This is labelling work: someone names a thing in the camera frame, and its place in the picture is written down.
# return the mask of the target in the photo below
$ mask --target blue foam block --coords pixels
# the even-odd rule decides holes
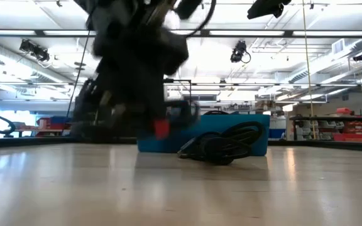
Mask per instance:
[[[253,156],[264,156],[268,148],[270,116],[267,115],[209,115],[201,116],[200,122],[184,131],[173,133],[170,137],[157,141],[154,137],[138,139],[138,149],[141,152],[176,153],[190,139],[205,132],[224,132],[231,126],[242,122],[256,121],[264,125],[266,131],[252,145]]]

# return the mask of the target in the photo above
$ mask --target ceiling-mounted camera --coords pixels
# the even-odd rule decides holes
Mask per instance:
[[[22,40],[19,50],[25,54],[35,57],[39,62],[47,62],[50,60],[47,48],[32,43],[30,40]]]
[[[261,16],[273,14],[276,18],[282,15],[284,6],[292,0],[256,0],[248,10],[248,19],[255,19]]]
[[[247,54],[250,56],[250,60],[247,62],[243,61],[244,55]],[[251,55],[246,51],[246,44],[245,41],[238,41],[236,47],[233,49],[233,53],[231,54],[231,63],[249,63],[251,61]]]

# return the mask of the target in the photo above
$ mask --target cable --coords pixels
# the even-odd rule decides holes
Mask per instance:
[[[187,38],[190,38],[192,35],[196,34],[196,32],[202,30],[209,23],[209,21],[212,19],[214,9],[216,8],[216,4],[217,1],[212,0],[211,7],[209,9],[209,12],[207,13],[205,20],[203,20],[203,22],[192,33],[188,34]]]
[[[210,110],[204,114],[204,116],[210,116],[210,115],[228,115],[228,113],[222,110]]]
[[[80,65],[83,65],[83,60],[84,60],[84,58],[85,58],[85,53],[86,53],[87,42],[89,41],[90,34],[91,34],[91,31],[89,30],[89,32],[87,33],[87,38],[86,38],[86,42],[85,42],[85,48],[83,49],[82,59],[80,60]],[[79,76],[80,76],[80,72],[81,72],[80,68],[81,68],[81,67],[79,67],[79,69],[78,69],[78,75],[76,76],[76,81],[75,81],[75,85],[74,85],[74,91],[72,91],[72,95],[70,96],[70,101],[69,101],[69,105],[68,105],[67,116],[66,116],[66,118],[65,118],[64,125],[65,125],[65,123],[66,123],[67,120],[68,120],[70,106],[71,106],[71,104],[72,104],[72,100],[74,99],[75,89],[76,89],[76,86],[77,86],[77,84],[78,84]],[[63,131],[64,131],[64,130],[65,130],[65,126],[62,128],[61,135],[63,135]]]
[[[243,62],[244,64],[247,64],[247,63],[251,62],[252,57],[251,57],[251,54],[248,53],[247,51],[245,51],[245,53],[248,54],[248,56],[250,56],[250,60],[248,60],[248,62],[244,62],[244,61],[241,59],[241,62]]]
[[[305,39],[305,54],[307,56],[307,69],[308,69],[308,93],[310,97],[310,103],[311,103],[311,117],[314,116],[314,106],[312,104],[312,94],[311,94],[311,73],[309,70],[309,56],[308,56],[308,40],[307,40],[307,21],[305,19],[305,3],[304,0],[302,0],[302,14],[304,16],[304,39]],[[314,133],[314,139],[317,139],[316,133],[315,133],[315,123],[312,121],[312,132]]]
[[[53,63],[51,63],[51,64],[48,65],[48,66],[44,66],[44,65],[42,65],[42,64],[40,63],[39,60],[37,60],[37,63],[38,63],[40,66],[42,66],[43,68],[49,68],[51,65],[53,65]]]
[[[262,136],[265,127],[259,122],[243,122],[223,133],[205,132],[184,144],[179,158],[228,165],[235,159],[251,156],[251,145]]]

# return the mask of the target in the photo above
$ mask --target desk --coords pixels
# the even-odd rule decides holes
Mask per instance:
[[[25,131],[31,131],[31,132],[57,132],[61,133],[62,129],[16,129],[15,132],[19,132],[19,137],[22,137],[22,133]]]

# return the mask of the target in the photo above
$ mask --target wooden floor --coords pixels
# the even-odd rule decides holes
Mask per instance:
[[[362,225],[362,152],[270,147],[231,166],[136,146],[0,149],[0,225]]]

